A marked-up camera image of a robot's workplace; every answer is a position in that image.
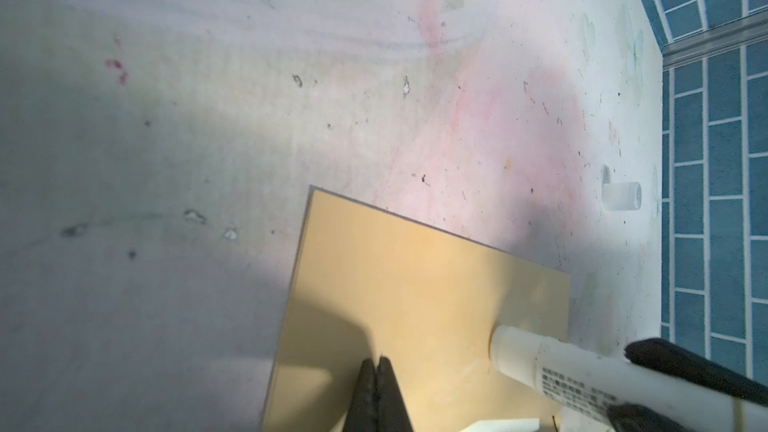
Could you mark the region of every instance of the white tube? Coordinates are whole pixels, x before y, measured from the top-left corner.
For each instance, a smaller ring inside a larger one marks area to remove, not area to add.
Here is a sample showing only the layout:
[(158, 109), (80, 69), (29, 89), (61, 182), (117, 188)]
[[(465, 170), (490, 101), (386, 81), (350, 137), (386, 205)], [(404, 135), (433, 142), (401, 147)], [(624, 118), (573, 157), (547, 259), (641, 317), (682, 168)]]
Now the white tube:
[(607, 408), (614, 404), (643, 405), (696, 432), (757, 432), (768, 424), (768, 408), (753, 402), (514, 327), (495, 330), (491, 362), (604, 424), (610, 424)]

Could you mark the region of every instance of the white table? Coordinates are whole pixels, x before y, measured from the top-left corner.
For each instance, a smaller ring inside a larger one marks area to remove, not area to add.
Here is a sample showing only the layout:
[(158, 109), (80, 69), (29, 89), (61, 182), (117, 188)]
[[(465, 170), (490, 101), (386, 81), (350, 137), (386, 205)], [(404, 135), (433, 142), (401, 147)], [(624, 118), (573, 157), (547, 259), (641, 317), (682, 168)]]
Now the white table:
[[(252, 430), (310, 186), (569, 273), (582, 348), (658, 334), (640, 0), (0, 13), (4, 430)], [(639, 182), (641, 210), (602, 211), (604, 175)]]

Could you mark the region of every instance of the yellow board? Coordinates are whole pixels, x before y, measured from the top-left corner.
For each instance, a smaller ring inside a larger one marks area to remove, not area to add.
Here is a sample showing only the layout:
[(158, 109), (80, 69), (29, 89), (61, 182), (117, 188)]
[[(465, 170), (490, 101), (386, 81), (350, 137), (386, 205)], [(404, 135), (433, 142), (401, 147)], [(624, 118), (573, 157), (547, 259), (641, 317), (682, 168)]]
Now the yellow board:
[(262, 430), (340, 430), (360, 363), (379, 355), (418, 432), (548, 422), (554, 402), (491, 366), (496, 323), (565, 340), (568, 276), (315, 190)]

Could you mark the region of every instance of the table surface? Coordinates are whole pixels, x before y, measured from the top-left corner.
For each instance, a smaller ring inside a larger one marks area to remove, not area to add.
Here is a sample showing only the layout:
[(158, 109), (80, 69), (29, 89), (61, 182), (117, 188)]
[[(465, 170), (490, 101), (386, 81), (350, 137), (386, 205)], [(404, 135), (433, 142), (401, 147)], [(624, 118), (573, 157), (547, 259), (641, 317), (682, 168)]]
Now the table surface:
[[(255, 427), (310, 186), (569, 273), (582, 348), (658, 335), (640, 0), (0, 11), (4, 429)], [(604, 211), (605, 180), (641, 209)]]

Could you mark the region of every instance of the black speck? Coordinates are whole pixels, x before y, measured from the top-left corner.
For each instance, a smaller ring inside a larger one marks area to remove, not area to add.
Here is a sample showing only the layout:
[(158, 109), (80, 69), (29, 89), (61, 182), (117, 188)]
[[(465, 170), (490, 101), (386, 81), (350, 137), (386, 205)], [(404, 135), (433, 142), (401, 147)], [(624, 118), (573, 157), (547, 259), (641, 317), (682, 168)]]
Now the black speck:
[(64, 227), (62, 229), (62, 237), (80, 237), (88, 232), (88, 223), (82, 222), (81, 224), (75, 224), (73, 226)]

